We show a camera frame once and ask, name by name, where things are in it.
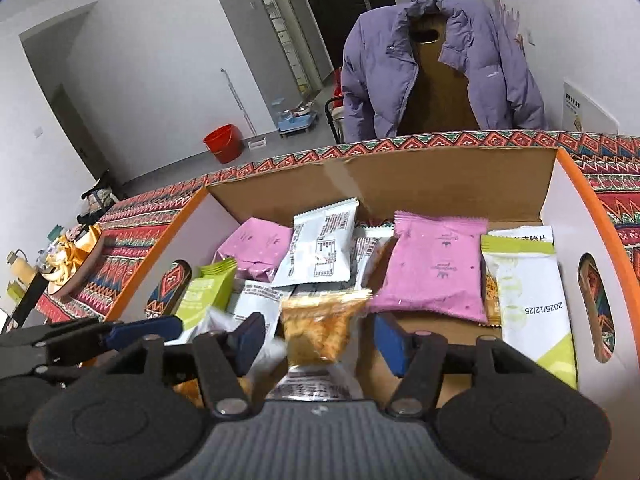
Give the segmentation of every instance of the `white sign board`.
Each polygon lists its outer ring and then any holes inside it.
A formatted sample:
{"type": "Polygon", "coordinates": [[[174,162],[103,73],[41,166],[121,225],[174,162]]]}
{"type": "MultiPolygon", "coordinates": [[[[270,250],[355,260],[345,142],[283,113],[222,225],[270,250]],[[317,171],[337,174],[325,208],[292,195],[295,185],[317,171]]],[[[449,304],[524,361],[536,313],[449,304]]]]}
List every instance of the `white sign board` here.
{"type": "Polygon", "coordinates": [[[566,132],[618,134],[618,122],[586,95],[564,82],[562,129],[566,132]]]}

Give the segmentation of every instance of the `metal screw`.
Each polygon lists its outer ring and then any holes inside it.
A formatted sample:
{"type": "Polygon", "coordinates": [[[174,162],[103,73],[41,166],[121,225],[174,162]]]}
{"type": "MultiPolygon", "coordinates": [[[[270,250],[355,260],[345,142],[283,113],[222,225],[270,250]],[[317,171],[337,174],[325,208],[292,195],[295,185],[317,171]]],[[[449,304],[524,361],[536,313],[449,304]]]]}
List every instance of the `metal screw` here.
{"type": "Polygon", "coordinates": [[[249,408],[245,400],[231,398],[222,399],[216,404],[216,410],[222,415],[240,415],[249,408]]]}
{"type": "Polygon", "coordinates": [[[422,411],[422,403],[413,397],[404,397],[391,403],[391,411],[398,415],[418,415],[422,411]]]}

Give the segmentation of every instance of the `cardboard box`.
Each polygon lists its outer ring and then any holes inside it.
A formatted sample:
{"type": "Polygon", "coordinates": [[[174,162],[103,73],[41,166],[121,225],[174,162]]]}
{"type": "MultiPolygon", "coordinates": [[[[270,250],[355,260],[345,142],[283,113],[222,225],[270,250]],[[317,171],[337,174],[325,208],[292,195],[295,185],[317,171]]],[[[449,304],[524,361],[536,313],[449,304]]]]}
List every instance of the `cardboard box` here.
{"type": "MultiPolygon", "coordinates": [[[[295,214],[350,197],[358,218],[393,218],[396,210],[427,216],[488,218],[492,228],[544,223],[554,230],[578,365],[580,391],[610,418],[613,436],[600,478],[638,480],[640,454],[640,287],[616,231],[578,167],[555,148],[430,148],[325,160],[222,182],[200,190],[177,216],[127,283],[110,319],[142,319],[146,298],[172,261],[208,264],[216,248],[251,216],[292,225],[295,214]],[[590,319],[578,281],[584,254],[596,262],[615,324],[613,355],[596,358],[590,319]]],[[[372,277],[382,282],[385,262],[372,277]]],[[[472,344],[489,329],[427,313],[399,316],[401,324],[472,344]]],[[[368,396],[385,402],[398,380],[372,348],[370,323],[362,337],[358,377],[368,396]]],[[[449,378],[440,402],[468,386],[449,378]]]]}

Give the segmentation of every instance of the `gray ribbed surface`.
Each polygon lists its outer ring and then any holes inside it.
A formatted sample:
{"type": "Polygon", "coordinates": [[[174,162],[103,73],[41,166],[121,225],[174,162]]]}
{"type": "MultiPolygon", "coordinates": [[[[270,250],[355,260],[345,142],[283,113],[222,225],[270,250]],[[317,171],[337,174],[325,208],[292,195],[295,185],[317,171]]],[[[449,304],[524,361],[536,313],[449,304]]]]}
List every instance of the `gray ribbed surface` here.
{"type": "Polygon", "coordinates": [[[259,415],[216,426],[170,480],[471,480],[420,424],[399,423],[375,403],[267,402],[259,415]]]}

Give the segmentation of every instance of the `jacket sleeve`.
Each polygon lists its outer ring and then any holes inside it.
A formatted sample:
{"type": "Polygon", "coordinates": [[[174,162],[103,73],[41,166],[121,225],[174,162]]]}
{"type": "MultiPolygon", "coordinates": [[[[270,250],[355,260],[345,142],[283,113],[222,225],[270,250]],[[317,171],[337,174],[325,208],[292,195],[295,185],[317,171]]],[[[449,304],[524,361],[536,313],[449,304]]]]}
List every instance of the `jacket sleeve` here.
{"type": "Polygon", "coordinates": [[[367,93],[362,67],[364,42],[357,21],[344,43],[344,59],[340,78],[344,95],[344,141],[358,142],[376,138],[373,107],[367,93]]]}
{"type": "Polygon", "coordinates": [[[513,114],[513,127],[523,130],[547,130],[545,102],[529,71],[520,45],[509,38],[504,24],[493,16],[498,34],[498,50],[507,84],[507,101],[513,114]]]}

